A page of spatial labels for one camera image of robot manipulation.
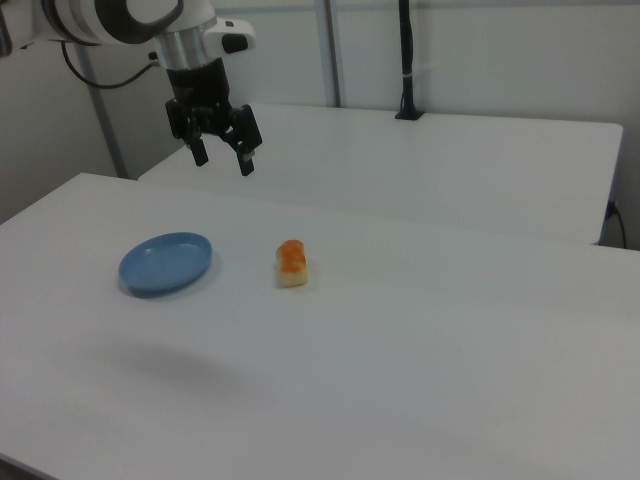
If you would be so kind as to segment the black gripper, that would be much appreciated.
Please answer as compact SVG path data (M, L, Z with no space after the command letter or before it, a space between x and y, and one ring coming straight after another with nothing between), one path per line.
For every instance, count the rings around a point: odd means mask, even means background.
M236 153L241 175L254 172L255 150L262 136L252 108L245 104L233 108L229 102L229 83L221 59L195 69L168 70L174 97L165 108L174 138L191 151L198 167L209 158L202 133L222 138Z

